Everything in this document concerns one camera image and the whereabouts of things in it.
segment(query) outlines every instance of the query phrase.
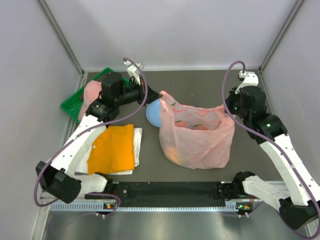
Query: white wall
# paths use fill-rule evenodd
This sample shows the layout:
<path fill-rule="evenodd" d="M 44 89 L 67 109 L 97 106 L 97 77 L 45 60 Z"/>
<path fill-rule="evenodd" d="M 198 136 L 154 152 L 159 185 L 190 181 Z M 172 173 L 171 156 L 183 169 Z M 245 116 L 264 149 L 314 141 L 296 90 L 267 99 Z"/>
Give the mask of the white wall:
<path fill-rule="evenodd" d="M 259 67 L 296 0 L 46 0 L 81 66 Z"/>
<path fill-rule="evenodd" d="M 0 1 L 0 239 L 29 237 L 35 167 L 59 148 L 79 75 L 35 0 Z"/>
<path fill-rule="evenodd" d="M 320 1 L 308 0 L 264 75 L 276 113 L 320 184 Z"/>

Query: green basket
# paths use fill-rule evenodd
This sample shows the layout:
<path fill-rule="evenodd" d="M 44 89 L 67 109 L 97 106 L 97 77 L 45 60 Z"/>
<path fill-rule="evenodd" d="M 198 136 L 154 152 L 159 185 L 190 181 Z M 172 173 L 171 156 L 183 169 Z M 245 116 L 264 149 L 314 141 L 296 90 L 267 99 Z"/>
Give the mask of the green basket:
<path fill-rule="evenodd" d="M 111 68 L 105 68 L 102 72 L 100 72 L 98 75 L 96 75 L 92 80 L 97 80 L 102 75 L 105 75 L 107 73 L 114 72 Z M 125 81 L 125 84 L 127 85 L 129 83 L 129 80 L 126 78 L 123 78 Z M 81 87 L 76 93 L 71 95 L 67 100 L 65 100 L 63 103 L 61 103 L 60 108 L 62 108 L 68 115 L 70 115 L 77 123 L 80 123 L 78 119 L 78 115 L 82 106 L 82 98 L 81 96 L 84 94 L 84 90 L 86 85 Z"/>

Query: blue plate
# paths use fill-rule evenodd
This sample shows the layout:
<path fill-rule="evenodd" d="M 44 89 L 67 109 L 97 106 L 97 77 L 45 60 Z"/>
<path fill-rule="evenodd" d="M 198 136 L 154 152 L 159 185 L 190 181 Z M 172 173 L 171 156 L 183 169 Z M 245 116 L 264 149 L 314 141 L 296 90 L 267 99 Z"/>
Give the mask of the blue plate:
<path fill-rule="evenodd" d="M 160 106 L 161 106 L 160 100 L 157 99 L 154 102 L 148 104 L 148 106 L 146 107 L 146 111 L 145 111 L 146 118 L 148 119 L 148 121 L 152 125 L 154 125 L 158 128 L 160 128 L 160 126 L 161 126 Z"/>

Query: orange cloth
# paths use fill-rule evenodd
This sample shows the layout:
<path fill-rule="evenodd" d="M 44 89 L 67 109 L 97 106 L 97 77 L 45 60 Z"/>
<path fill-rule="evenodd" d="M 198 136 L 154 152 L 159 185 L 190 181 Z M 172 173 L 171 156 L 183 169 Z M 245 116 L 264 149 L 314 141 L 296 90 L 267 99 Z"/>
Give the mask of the orange cloth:
<path fill-rule="evenodd" d="M 134 126 L 109 126 L 93 142 L 88 174 L 112 174 L 135 169 Z"/>

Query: pink plastic bag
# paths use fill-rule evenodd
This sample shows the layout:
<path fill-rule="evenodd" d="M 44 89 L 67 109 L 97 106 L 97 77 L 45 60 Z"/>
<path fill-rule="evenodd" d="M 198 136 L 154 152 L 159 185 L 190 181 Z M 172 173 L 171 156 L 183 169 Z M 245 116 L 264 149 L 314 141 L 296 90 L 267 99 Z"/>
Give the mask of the pink plastic bag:
<path fill-rule="evenodd" d="M 161 94 L 159 137 L 165 156 L 190 169 L 225 167 L 230 158 L 235 124 L 224 106 L 186 106 L 165 91 Z"/>
<path fill-rule="evenodd" d="M 83 91 L 83 103 L 78 115 L 78 119 L 81 121 L 90 104 L 99 97 L 99 93 L 102 90 L 101 82 L 90 81 L 84 88 Z"/>

